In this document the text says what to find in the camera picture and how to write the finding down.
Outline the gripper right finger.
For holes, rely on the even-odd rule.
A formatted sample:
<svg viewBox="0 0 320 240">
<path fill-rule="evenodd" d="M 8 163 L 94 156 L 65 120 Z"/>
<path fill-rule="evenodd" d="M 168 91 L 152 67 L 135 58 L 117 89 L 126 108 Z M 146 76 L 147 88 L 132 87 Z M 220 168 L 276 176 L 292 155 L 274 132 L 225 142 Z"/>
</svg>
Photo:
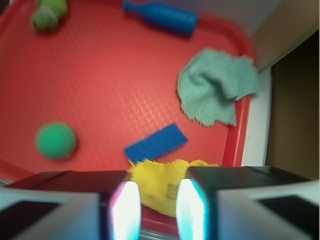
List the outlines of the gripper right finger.
<svg viewBox="0 0 320 240">
<path fill-rule="evenodd" d="M 317 240 L 320 183 L 276 167 L 193 166 L 176 221 L 182 240 Z"/>
</svg>

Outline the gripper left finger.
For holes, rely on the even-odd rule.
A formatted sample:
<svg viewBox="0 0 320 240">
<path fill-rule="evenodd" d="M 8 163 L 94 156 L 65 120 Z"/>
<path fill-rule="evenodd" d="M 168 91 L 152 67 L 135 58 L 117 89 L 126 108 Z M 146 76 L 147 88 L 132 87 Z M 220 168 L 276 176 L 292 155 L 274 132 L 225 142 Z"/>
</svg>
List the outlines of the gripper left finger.
<svg viewBox="0 0 320 240">
<path fill-rule="evenodd" d="M 42 172 L 0 190 L 3 240 L 137 240 L 138 185 L 125 170 Z"/>
</svg>

